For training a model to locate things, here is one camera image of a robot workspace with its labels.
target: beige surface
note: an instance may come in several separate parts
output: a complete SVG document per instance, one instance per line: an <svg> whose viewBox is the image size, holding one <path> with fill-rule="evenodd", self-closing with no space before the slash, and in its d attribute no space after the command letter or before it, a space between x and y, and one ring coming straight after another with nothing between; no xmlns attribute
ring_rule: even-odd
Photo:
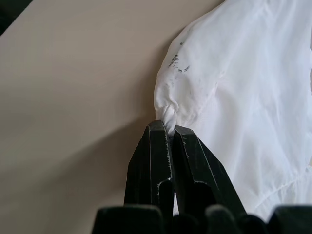
<svg viewBox="0 0 312 234"><path fill-rule="evenodd" d="M170 42L220 0L34 0L0 37L0 233L90 233L122 204Z"/></svg>

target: white garment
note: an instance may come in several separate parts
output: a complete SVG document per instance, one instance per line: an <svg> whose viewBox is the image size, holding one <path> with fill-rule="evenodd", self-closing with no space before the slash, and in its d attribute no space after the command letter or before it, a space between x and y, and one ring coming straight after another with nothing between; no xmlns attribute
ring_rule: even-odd
<svg viewBox="0 0 312 234"><path fill-rule="evenodd" d="M312 203L311 0L226 0L187 26L157 75L156 118L194 130L247 212Z"/></svg>

